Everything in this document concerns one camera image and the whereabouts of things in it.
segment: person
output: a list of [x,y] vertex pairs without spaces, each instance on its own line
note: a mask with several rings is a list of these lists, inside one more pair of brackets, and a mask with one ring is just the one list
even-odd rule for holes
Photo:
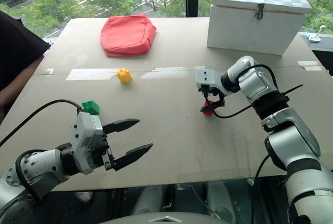
[[21,20],[0,10],[0,122],[49,48]]

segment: red cushion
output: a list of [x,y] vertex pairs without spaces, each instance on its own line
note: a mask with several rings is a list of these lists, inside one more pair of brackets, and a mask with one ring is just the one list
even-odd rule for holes
[[156,28],[145,15],[112,16],[105,23],[100,42],[109,57],[149,52]]

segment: white storage box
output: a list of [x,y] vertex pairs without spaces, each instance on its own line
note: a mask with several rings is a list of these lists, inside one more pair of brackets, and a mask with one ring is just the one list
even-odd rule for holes
[[207,46],[282,55],[311,11],[307,0],[212,0]]

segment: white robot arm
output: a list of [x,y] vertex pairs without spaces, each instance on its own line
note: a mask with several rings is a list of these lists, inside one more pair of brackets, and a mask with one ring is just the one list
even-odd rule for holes
[[35,204],[72,175],[87,175],[103,165],[106,170],[119,170],[137,161],[152,144],[137,147],[115,160],[106,134],[125,130],[138,122],[130,118],[102,126],[98,115],[81,111],[73,127],[71,143],[53,150],[22,153],[0,179],[0,223],[24,222]]
[[224,106],[224,97],[239,90],[248,99],[261,119],[266,149],[273,163],[287,171],[289,222],[333,223],[333,173],[320,162],[319,144],[289,100],[278,91],[267,67],[252,57],[240,58],[227,73],[198,69],[196,82],[207,100],[209,93],[220,100],[202,111]]

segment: white table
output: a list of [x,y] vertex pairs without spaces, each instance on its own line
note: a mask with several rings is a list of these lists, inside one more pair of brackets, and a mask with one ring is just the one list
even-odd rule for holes
[[[158,28],[151,52],[136,59],[107,58],[103,54],[98,37],[106,19],[70,21],[36,72],[42,74],[43,70],[53,68],[53,74],[34,75],[0,126],[2,139],[33,110],[59,98],[79,103],[94,100],[100,106],[104,124],[128,117],[141,120],[132,128],[110,134],[108,138],[115,157],[152,142],[154,146],[140,160],[118,172],[99,168],[88,176],[75,175],[55,190],[250,177],[267,154],[263,143],[267,133],[253,109],[228,120],[207,117],[199,112],[204,99],[195,87],[193,67],[205,65],[225,71],[246,53],[205,48],[207,19],[151,20]],[[304,84],[289,95],[289,105],[308,124],[321,145],[322,161],[333,169],[332,78],[326,71],[306,71],[297,65],[297,60],[317,60],[300,36],[294,39],[283,57],[251,55],[273,67],[282,91]],[[178,77],[142,78],[156,67],[179,66],[187,69]],[[119,83],[116,76],[109,80],[66,80],[74,68],[119,67],[130,70],[133,77],[130,84]],[[242,93],[237,93],[226,98],[226,107],[219,112],[228,115],[247,105]],[[75,108],[72,106],[60,103],[43,110],[0,149],[0,175],[25,150],[52,149],[70,141],[74,121]],[[261,175],[282,173],[269,160]]]

